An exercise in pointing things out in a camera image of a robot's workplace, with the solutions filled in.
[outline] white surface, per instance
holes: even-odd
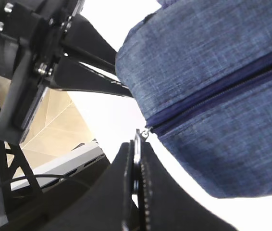
[[[154,0],[87,0],[83,14],[117,50],[129,29],[158,8]],[[133,139],[136,128],[142,129],[145,125],[133,99],[87,92],[70,92],[70,96],[110,161],[120,144]],[[240,231],[272,231],[272,196],[212,198],[184,172],[155,135],[151,135],[149,141],[174,179],[207,209]]]
[[[64,156],[53,159],[39,167],[33,169],[33,173],[39,174],[56,174],[65,175],[72,170],[78,168],[81,164],[85,164],[98,156],[102,155],[103,151],[97,142],[87,143],[77,149],[74,149]],[[54,178],[38,178],[38,183],[41,187],[50,183]],[[11,184],[12,190],[17,190],[26,187],[27,180],[16,181]]]

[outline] zipper pull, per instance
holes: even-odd
[[[144,131],[141,133],[141,136],[142,136],[142,138],[143,138],[144,141],[147,140],[147,138],[148,138],[149,135],[150,135],[150,131],[151,131],[152,129],[153,129],[153,127],[150,127],[150,128],[144,130]]]

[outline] black cable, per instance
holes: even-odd
[[[6,185],[9,185],[13,182],[17,182],[17,181],[20,181],[20,180],[25,180],[25,179],[28,179],[29,177],[36,177],[36,178],[57,178],[57,179],[66,179],[66,180],[70,180],[70,181],[74,181],[76,183],[79,183],[83,186],[85,186],[86,188],[90,189],[90,186],[87,185],[86,183],[84,183],[83,181],[81,180],[78,180],[78,179],[74,179],[73,177],[70,177],[70,176],[64,176],[64,175],[56,175],[56,174],[39,174],[39,175],[35,175],[35,174],[32,174],[32,175],[27,175],[27,176],[23,176],[23,177],[18,177],[18,178],[14,178],[14,179],[11,179],[11,180],[7,180],[5,182],[2,182],[0,183],[0,188],[6,186]]]

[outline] navy zipper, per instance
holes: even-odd
[[[162,136],[210,108],[270,80],[272,52],[153,115],[146,127]]]

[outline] denim-textured fabric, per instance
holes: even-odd
[[[157,2],[162,6],[163,9],[166,9],[168,6],[176,3],[179,0],[157,0]]]
[[[272,0],[180,0],[131,30],[116,60],[145,117],[272,52]],[[212,196],[272,194],[272,80],[160,137]]]

